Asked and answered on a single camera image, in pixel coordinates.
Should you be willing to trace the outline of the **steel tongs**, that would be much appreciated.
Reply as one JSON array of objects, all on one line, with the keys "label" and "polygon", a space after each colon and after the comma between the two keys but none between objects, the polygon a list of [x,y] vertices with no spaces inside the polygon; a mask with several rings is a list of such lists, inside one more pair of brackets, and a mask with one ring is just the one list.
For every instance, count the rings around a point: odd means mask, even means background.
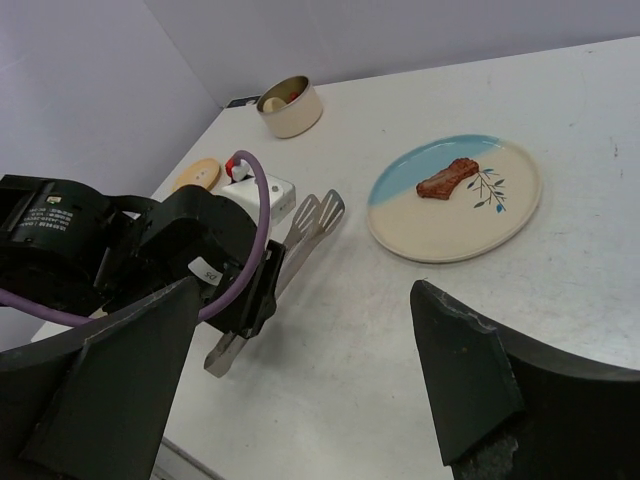
[{"label": "steel tongs", "polygon": [[[296,210],[283,242],[286,254],[274,289],[277,301],[298,273],[311,252],[338,226],[346,212],[345,203],[335,189],[322,201],[310,194]],[[216,378],[223,377],[248,342],[236,333],[225,333],[204,360],[204,369]]]}]

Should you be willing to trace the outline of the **ceramic food plate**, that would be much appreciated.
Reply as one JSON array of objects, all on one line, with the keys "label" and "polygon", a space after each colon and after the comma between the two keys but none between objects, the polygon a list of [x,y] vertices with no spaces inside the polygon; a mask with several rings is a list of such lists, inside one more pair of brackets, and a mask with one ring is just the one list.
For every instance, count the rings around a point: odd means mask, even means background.
[{"label": "ceramic food plate", "polygon": [[[420,198],[416,185],[471,158],[479,172],[448,200]],[[534,158],[519,145],[487,135],[438,139],[393,161],[367,200],[367,224],[390,252],[421,263],[452,263],[482,255],[517,234],[531,219],[542,192]]]}]

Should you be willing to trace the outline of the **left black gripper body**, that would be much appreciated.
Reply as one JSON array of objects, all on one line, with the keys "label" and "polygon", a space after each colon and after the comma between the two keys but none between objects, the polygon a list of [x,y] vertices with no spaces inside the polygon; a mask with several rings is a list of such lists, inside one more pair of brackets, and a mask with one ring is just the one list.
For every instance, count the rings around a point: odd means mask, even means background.
[{"label": "left black gripper body", "polygon": [[153,292],[194,277],[208,306],[235,282],[250,256],[257,226],[234,201],[186,186],[157,202],[116,197],[134,218],[113,220],[96,286],[113,313]]}]

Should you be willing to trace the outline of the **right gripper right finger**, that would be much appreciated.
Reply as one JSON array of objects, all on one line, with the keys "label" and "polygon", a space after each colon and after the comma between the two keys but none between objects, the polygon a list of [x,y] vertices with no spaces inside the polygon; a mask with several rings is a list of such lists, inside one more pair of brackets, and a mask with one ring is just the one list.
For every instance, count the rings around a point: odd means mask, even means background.
[{"label": "right gripper right finger", "polygon": [[442,462],[457,479],[635,479],[639,374],[493,321],[419,280],[410,306]]}]

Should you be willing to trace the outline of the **rice ball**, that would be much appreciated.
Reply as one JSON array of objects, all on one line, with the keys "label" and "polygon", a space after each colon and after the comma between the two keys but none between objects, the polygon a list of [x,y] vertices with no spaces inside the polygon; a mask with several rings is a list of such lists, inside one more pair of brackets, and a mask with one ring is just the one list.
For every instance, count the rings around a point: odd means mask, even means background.
[{"label": "rice ball", "polygon": [[272,113],[276,112],[283,107],[287,106],[287,102],[279,97],[270,97],[266,99],[263,103],[263,112],[264,113]]}]

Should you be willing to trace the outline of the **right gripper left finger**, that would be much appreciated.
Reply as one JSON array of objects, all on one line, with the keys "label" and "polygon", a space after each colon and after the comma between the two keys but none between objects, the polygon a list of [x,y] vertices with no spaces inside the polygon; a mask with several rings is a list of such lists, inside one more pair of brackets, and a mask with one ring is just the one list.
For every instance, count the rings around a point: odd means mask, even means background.
[{"label": "right gripper left finger", "polygon": [[2,478],[150,478],[198,312],[182,280],[2,352]]}]

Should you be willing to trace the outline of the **meat piece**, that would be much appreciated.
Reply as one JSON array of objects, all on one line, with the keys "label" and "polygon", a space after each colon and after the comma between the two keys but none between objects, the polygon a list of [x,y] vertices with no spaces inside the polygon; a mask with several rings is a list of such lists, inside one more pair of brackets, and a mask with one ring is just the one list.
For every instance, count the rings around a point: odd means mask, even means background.
[{"label": "meat piece", "polygon": [[420,198],[448,200],[463,180],[476,175],[479,164],[471,158],[457,158],[445,169],[416,185]]}]

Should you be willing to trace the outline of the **steel lunch bowl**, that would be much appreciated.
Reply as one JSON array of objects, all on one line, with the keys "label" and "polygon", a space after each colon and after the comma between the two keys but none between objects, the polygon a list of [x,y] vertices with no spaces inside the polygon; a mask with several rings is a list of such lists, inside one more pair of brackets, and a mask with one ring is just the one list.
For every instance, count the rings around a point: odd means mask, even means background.
[{"label": "steel lunch bowl", "polygon": [[[291,101],[291,92],[299,96]],[[263,112],[263,103],[270,97],[279,97],[287,106],[272,112]],[[314,85],[307,76],[298,75],[286,78],[268,89],[258,100],[256,108],[267,129],[279,139],[298,136],[312,128],[321,118],[324,107]]]}]

